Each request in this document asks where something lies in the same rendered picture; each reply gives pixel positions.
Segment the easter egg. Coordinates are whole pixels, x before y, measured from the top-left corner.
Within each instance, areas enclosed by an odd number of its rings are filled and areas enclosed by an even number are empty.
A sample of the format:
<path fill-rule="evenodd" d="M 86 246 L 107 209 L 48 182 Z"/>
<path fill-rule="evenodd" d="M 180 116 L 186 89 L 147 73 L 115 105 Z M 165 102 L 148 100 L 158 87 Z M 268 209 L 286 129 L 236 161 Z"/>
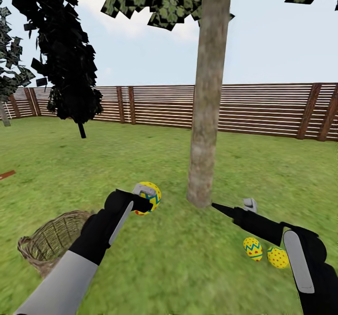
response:
<path fill-rule="evenodd" d="M 157 194 L 156 194 L 155 197 L 147 195 L 147 194 L 144 194 L 144 193 L 141 193 L 141 197 L 149 199 L 150 203 L 153 203 L 154 206 L 152 207 L 151 211 L 147 210 L 147 212 L 145 212 L 145 213 L 137 211 L 137 210 L 134 210 L 134 212 L 136 214 L 138 214 L 138 215 L 147 215 L 150 212 L 154 211 L 154 209 L 159 205 L 160 200 L 161 200 L 161 191 L 160 191 L 160 189 L 155 184 L 150 183 L 150 182 L 141 182 L 139 184 L 143 184 L 143 185 L 152 187 L 152 188 L 154 188 L 157 191 Z"/>
<path fill-rule="evenodd" d="M 283 269 L 290 267 L 285 250 L 280 247 L 271 246 L 268 248 L 267 259 L 276 268 Z"/>
<path fill-rule="evenodd" d="M 243 242 L 246 253 L 254 261 L 260 261 L 262 258 L 262 247 L 260 243 L 253 237 L 248 237 Z"/>

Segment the wicker basket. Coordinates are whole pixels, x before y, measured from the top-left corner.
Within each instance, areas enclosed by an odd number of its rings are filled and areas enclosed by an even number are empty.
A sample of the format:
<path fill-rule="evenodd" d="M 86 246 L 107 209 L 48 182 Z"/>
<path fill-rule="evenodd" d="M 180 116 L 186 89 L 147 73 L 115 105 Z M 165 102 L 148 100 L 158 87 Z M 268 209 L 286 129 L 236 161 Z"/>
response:
<path fill-rule="evenodd" d="M 67 227 L 67 228 L 66 228 L 66 231 L 68 232 L 68 235 L 70 235 L 70 234 L 69 234 L 69 227 L 66 225 L 65 217 L 67 216 L 67 217 L 69 218 L 70 216 L 74 216 L 74 219 L 75 219 L 75 217 L 77 217 L 77 216 L 75 216 L 75 215 L 82 215 L 83 218 L 84 218 L 85 216 L 88 216 L 88 218 L 89 218 L 89 217 L 92 216 L 92 215 L 97 215 L 97 213 L 95 213 L 94 209 L 92 209 L 91 212 L 90 212 L 90 211 L 85 211 L 85 210 L 76 210 L 76 211 L 64 213 L 64 214 L 62 214 L 61 216 L 59 216 L 58 218 L 64 218 L 65 226 Z M 56 219 L 57 219 L 57 218 L 56 218 Z M 44 229 L 44 228 L 45 228 L 46 226 L 48 226 L 49 224 L 51 224 L 51 223 L 52 223 L 52 225 L 53 225 L 53 224 L 54 224 L 54 223 L 53 223 L 54 221 L 55 221 L 55 219 L 52 219 L 52 220 L 48 221 L 47 223 L 45 223 L 44 225 L 42 225 L 41 227 L 39 227 L 38 230 L 40 230 L 40 231 L 41 231 L 41 229 L 46 230 L 48 227 L 47 227 L 46 229 Z M 85 222 L 85 218 L 83 219 L 83 222 Z M 73 229 L 73 225 L 72 225 L 72 224 L 71 224 L 70 229 Z M 30 264 L 31 266 L 33 266 L 34 269 L 35 269 L 35 270 L 36 270 L 43 278 L 46 278 L 46 277 L 48 276 L 48 274 L 49 274 L 49 273 L 53 270 L 53 268 L 56 266 L 56 264 L 58 264 L 59 260 L 64 256 L 64 254 L 66 253 L 66 251 L 65 251 L 65 253 L 63 252 L 63 254 L 60 253 L 61 255 L 59 254 L 59 257 L 58 257 L 58 258 L 55 258 L 54 260 L 49 260 L 49 261 L 47 261 L 46 258 L 45 258 L 45 256 L 44 256 L 45 254 L 43 254 L 43 253 L 40 251 L 40 247 L 38 247 L 37 239 L 35 239 L 36 237 L 38 238 L 38 235 L 39 235 L 39 233 L 40 233 L 40 232 L 38 233 L 38 230 L 36 230 L 36 231 L 34 232 L 34 234 L 31 235 L 30 238 L 29 238 L 29 237 L 26 237 L 26 236 L 24 236 L 23 238 L 19 238 L 18 244 L 17 244 L 17 250 L 21 253 L 21 255 L 22 255 L 22 257 L 23 257 L 24 259 L 28 260 L 29 264 Z M 81 231 L 82 231 L 82 230 L 77 230 L 77 231 L 78 231 L 77 234 L 79 235 L 78 237 L 80 237 L 80 236 L 81 236 Z M 42 234 L 43 234 L 43 232 L 42 232 Z M 65 232 L 62 231 L 61 234 L 62 234 L 62 236 L 64 237 Z M 43 234 L 43 237 L 45 237 L 44 234 Z M 43 238 L 43 237 L 42 237 L 42 238 Z M 42 248 L 44 248 L 42 238 L 39 237 L 38 242 L 41 243 Z M 50 244 L 49 244 L 49 242 L 48 242 L 48 239 L 46 239 L 46 237 L 45 237 L 44 240 L 46 240 L 46 244 L 47 244 L 48 246 L 50 246 Z M 23 249 L 23 248 L 22 248 L 22 245 L 23 245 L 24 243 L 28 243 L 28 245 Z M 51 247 L 50 247 L 50 250 L 52 250 L 52 252 L 54 252 L 53 249 L 52 249 Z M 36 252 L 36 256 L 34 255 L 35 252 Z M 43 256 L 43 258 L 44 258 L 46 261 L 43 261 L 43 260 L 41 259 L 42 256 Z M 51 257 L 53 257 L 53 255 L 51 255 Z"/>

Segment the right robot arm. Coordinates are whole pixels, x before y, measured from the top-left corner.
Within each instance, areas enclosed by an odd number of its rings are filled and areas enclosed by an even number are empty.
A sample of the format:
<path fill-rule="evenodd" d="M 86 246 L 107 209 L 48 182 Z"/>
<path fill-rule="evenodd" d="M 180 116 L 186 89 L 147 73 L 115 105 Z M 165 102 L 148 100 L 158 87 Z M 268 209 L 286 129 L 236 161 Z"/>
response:
<path fill-rule="evenodd" d="M 227 207 L 211 203 L 211 205 L 228 217 L 233 218 L 233 223 L 242 229 L 252 233 L 263 240 L 267 240 L 280 247 L 282 236 L 285 250 L 291 265 L 294 281 L 298 289 L 303 315 L 338 315 L 338 276 L 334 268 L 325 263 L 327 250 L 319 235 L 305 228 L 287 224 L 286 222 L 277 223 L 264 216 L 257 214 L 257 202 L 254 198 L 244 199 L 244 208 Z M 66 218 L 66 221 L 69 219 Z M 284 235 L 284 227 L 287 230 Z M 52 226 L 44 234 L 51 233 L 52 238 L 55 232 Z M 54 236 L 53 236 L 54 235 Z M 51 239 L 51 236 L 48 238 Z M 52 246 L 56 251 L 59 247 L 57 237 Z M 69 238 L 66 244 L 70 245 Z M 47 259 L 53 255 L 48 249 Z M 41 252 L 45 252 L 43 248 Z M 63 249 L 63 248 L 62 248 Z M 61 250 L 62 250 L 61 249 Z"/>

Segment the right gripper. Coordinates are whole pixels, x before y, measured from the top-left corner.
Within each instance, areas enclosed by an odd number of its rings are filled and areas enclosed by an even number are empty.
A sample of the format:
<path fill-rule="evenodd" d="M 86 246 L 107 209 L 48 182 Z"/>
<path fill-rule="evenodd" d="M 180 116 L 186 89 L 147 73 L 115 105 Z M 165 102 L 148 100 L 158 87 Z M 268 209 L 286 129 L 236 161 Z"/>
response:
<path fill-rule="evenodd" d="M 264 229 L 267 219 L 263 216 L 244 210 L 240 207 L 231 208 L 215 203 L 211 203 L 211 205 L 226 214 L 228 217 L 233 218 L 233 223 L 240 226 L 242 229 L 260 238 L 264 238 Z"/>

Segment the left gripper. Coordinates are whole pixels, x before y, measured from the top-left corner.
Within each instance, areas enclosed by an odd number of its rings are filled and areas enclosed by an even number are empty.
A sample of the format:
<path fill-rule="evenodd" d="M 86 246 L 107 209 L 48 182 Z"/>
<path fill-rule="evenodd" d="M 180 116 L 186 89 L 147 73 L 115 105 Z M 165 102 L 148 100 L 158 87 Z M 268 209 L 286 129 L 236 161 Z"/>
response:
<path fill-rule="evenodd" d="M 154 206 L 153 203 L 150 203 L 150 200 L 147 198 L 140 197 L 137 194 L 133 194 L 133 196 L 136 198 L 136 206 L 133 210 L 137 210 L 140 212 L 147 212 L 147 210 L 151 211 L 152 207 Z"/>

